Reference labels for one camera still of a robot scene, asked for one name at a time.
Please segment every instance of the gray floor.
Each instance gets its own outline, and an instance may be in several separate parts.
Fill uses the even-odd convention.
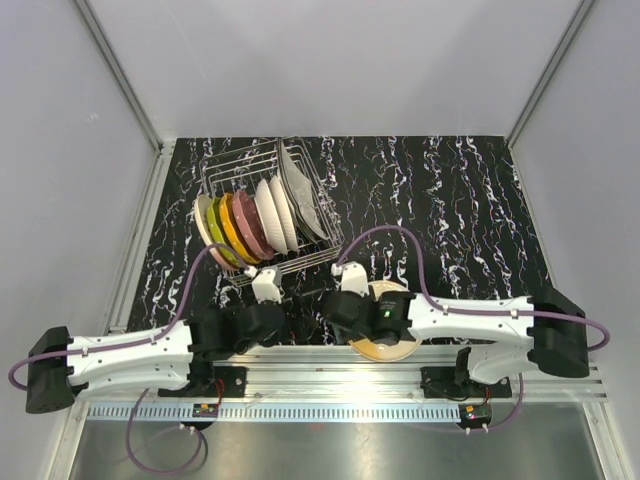
[[[503,412],[508,408],[499,406]],[[135,425],[133,445],[167,427]],[[209,457],[191,474],[207,479],[603,479],[580,410],[526,405],[507,429],[467,437],[403,424],[220,423],[205,430]],[[123,458],[121,422],[89,422],[76,458],[75,480],[157,478]],[[188,458],[195,440],[172,432],[142,448],[140,460],[171,468]]]

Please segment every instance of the vertical metal post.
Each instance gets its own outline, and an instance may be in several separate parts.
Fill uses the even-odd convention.
[[[569,24],[567,25],[567,28],[565,29],[564,33],[560,37],[560,41],[556,45],[556,48],[553,54],[551,55],[549,62],[547,63],[544,71],[542,72],[542,75],[538,79],[538,83],[536,83],[536,86],[534,87],[533,92],[531,92],[531,95],[529,96],[527,103],[522,109],[522,112],[520,113],[520,116],[518,117],[516,124],[511,129],[511,132],[507,136],[507,144],[509,145],[509,148],[513,148],[516,142],[518,141],[518,138],[520,138],[522,131],[527,126],[527,123],[529,123],[529,119],[531,118],[531,115],[533,114],[534,110],[540,103],[540,100],[544,96],[544,93],[547,90],[551,80],[553,79],[556,72],[558,71],[558,68],[562,64],[562,61],[564,60],[567,54],[567,51],[573,44],[574,40],[578,35],[578,32],[580,31],[582,26],[585,24],[587,18],[589,17],[589,14],[593,10],[593,7],[596,5],[597,2],[598,0],[581,0],[580,1],[580,4],[576,8],[575,12],[573,13],[573,16],[571,17],[571,20],[569,21]]]
[[[107,68],[118,84],[118,87],[120,88],[122,95],[127,101],[127,104],[138,120],[138,123],[140,124],[140,127],[142,128],[145,136],[151,144],[155,155],[159,155],[163,141],[158,136],[158,132],[156,132],[155,128],[153,127],[153,124],[151,123],[151,120],[149,120],[149,117],[144,111],[144,108],[138,100],[138,97],[136,97],[136,94],[134,93],[129,80],[125,75],[124,70],[120,66],[120,63],[118,63],[118,59],[113,53],[113,49],[109,44],[109,40],[107,39],[107,36],[105,35],[104,30],[102,29],[102,26],[100,25],[100,22],[98,21],[93,8],[89,4],[89,0],[71,0],[71,3],[75,6],[80,19],[87,27],[87,31],[89,32],[89,35],[91,36],[96,48],[98,49],[98,52],[100,52],[100,55],[104,59]]]

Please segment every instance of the marble surface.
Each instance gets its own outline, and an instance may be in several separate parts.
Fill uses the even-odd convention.
[[[203,247],[192,215],[203,193],[199,163],[266,139],[179,139],[138,283],[129,330],[165,325],[175,313],[191,261]],[[505,298],[550,280],[520,181],[502,137],[312,137],[304,139],[341,219],[345,246],[374,225],[412,230],[425,254],[427,285],[450,298]],[[419,290],[412,245],[379,233],[351,256],[370,277]],[[310,343],[339,342],[320,318],[333,288],[329,264],[283,277],[291,333],[317,325]],[[250,302],[249,287],[230,285],[213,259],[199,269],[187,311]]]

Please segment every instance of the metal dish rack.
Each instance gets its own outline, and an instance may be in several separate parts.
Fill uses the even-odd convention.
[[[296,228],[299,253],[276,254],[272,260],[257,265],[259,268],[277,265],[284,275],[337,258],[344,243],[344,234],[335,204],[322,185],[304,141],[300,137],[288,137],[283,141],[296,166],[311,180],[318,220],[329,237],[327,241],[313,243]],[[204,158],[199,165],[204,193],[221,197],[225,193],[244,189],[248,194],[254,195],[261,179],[271,180],[278,173],[277,147],[278,141],[271,140]],[[224,270],[224,275],[238,287],[251,282],[250,278],[239,272]]]

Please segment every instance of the gray wall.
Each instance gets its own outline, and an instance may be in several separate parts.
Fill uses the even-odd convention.
[[[506,135],[578,0],[92,0],[159,134]]]
[[[153,159],[68,0],[0,2],[0,364],[98,334]],[[42,480],[63,415],[0,381],[2,478]]]
[[[612,330],[598,354],[640,475],[640,3],[597,5],[515,148],[562,290]]]

